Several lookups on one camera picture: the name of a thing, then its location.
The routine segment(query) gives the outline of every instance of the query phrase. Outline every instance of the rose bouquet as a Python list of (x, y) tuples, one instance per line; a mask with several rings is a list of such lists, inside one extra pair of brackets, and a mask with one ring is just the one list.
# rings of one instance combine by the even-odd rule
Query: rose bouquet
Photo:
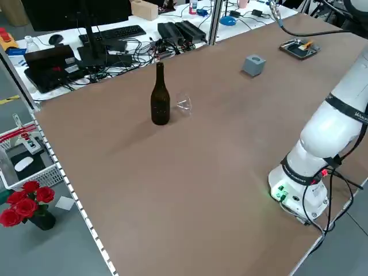
[(21, 191), (15, 191), (7, 198), (6, 203), (10, 204), (10, 208), (0, 215), (0, 223), (4, 227), (13, 227), (30, 220), (41, 229), (51, 229), (55, 218), (47, 211), (48, 205), (41, 203), (51, 202), (54, 196), (55, 191), (49, 187), (40, 187), (37, 181), (26, 182)]

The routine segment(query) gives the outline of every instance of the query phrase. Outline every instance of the computer mouse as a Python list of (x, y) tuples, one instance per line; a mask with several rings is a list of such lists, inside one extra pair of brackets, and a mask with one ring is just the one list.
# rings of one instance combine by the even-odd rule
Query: computer mouse
[(59, 44), (60, 42), (62, 42), (64, 40), (64, 37), (59, 35), (59, 34), (54, 34), (53, 36), (50, 37), (50, 39), (48, 40), (48, 43), (50, 45), (55, 45), (55, 44)]
[(236, 20), (232, 16), (224, 16), (220, 19), (220, 23), (225, 26), (234, 26), (236, 24)]
[(32, 157), (26, 157), (26, 158), (23, 158), (22, 160), (20, 160), (15, 166), (15, 170), (16, 171), (22, 171), (24, 170), (25, 168), (27, 168), (29, 165), (31, 165), (33, 162), (33, 158)]

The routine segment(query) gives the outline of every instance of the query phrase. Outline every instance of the gray cube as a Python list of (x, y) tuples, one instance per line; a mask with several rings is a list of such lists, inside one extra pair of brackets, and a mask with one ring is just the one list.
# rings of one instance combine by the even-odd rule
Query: gray cube
[(257, 76), (262, 73), (266, 61), (258, 55), (247, 56), (243, 71), (250, 74), (251, 76)]

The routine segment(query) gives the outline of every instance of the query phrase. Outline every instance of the black vase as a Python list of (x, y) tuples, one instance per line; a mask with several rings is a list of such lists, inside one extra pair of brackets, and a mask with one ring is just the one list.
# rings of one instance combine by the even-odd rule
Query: black vase
[(45, 211), (44, 216), (33, 216), (29, 218), (35, 226), (43, 231), (50, 230), (56, 223), (56, 218), (49, 211)]

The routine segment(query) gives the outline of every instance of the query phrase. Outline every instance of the keyboard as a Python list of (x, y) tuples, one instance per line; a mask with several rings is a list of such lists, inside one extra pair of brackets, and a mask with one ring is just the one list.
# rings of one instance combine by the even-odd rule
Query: keyboard
[[(117, 40), (128, 39), (130, 37), (141, 36), (145, 34), (146, 32), (138, 25), (132, 25), (93, 33), (97, 41), (102, 41), (103, 39), (117, 39)], [(86, 34), (80, 35), (79, 39), (83, 43), (83, 46), (89, 45), (88, 37)]]

